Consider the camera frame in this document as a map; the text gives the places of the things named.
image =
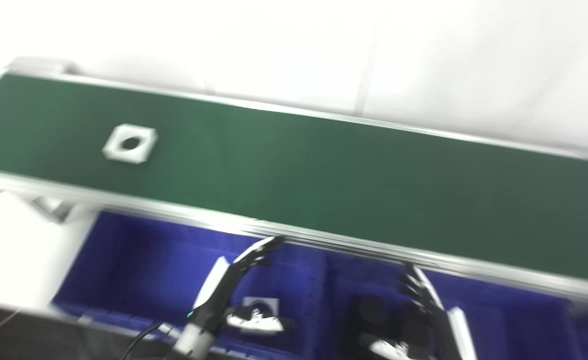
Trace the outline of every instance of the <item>blue tray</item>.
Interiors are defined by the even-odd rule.
[[[53,302],[94,321],[140,331],[152,321],[183,326],[215,260],[233,260],[257,239],[103,212]],[[407,303],[396,291],[397,264],[282,244],[256,266],[232,298],[280,299],[296,329],[274,336],[223,331],[214,348],[257,360],[348,360],[340,339],[354,296],[374,294],[390,309]],[[467,316],[479,360],[581,360],[568,301],[442,273],[426,272],[446,307]]]

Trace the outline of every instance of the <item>black cable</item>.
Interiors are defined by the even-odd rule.
[[[134,340],[132,340],[131,344],[129,344],[129,346],[127,347],[127,350],[125,350],[125,353],[123,354],[123,357],[120,358],[120,360],[127,360],[128,356],[132,352],[132,349],[134,349],[134,346],[136,346],[136,344],[138,344],[138,342],[140,342],[141,339],[145,338],[148,334],[160,328],[161,325],[163,325],[162,322],[155,322],[152,325],[148,326],[145,330],[141,331],[138,335],[136,335],[136,337],[134,337]]]

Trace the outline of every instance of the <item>white square part with hole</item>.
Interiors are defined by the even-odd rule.
[[[114,127],[102,153],[110,160],[141,164],[150,156],[155,142],[155,129],[123,123]]]

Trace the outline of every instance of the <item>circular hole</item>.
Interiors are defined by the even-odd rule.
[[[141,145],[141,141],[143,141],[143,139],[138,136],[128,137],[120,142],[120,147],[125,150],[134,150]]]

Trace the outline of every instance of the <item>white background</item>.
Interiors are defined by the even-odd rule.
[[[0,0],[0,69],[17,56],[588,153],[588,1]],[[18,250],[0,261],[0,301],[38,308],[66,266],[51,249],[71,261],[77,240],[5,200],[0,255]]]

